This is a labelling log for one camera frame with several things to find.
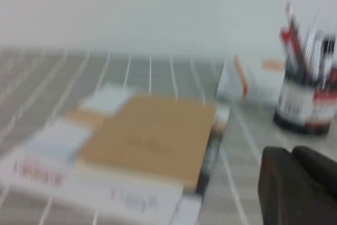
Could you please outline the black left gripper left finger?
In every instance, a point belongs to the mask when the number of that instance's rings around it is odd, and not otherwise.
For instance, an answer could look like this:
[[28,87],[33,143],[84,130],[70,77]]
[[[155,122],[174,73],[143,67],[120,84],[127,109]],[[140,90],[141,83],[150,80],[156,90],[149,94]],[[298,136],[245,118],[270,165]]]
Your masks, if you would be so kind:
[[336,224],[336,195],[317,183],[292,151],[263,149],[257,191],[263,224]]

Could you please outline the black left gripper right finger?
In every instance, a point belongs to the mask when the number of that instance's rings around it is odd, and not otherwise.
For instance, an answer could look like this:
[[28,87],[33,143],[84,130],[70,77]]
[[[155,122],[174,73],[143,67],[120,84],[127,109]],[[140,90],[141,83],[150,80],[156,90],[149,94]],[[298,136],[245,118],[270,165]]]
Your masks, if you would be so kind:
[[336,195],[336,161],[307,146],[295,146],[292,155],[330,195]]

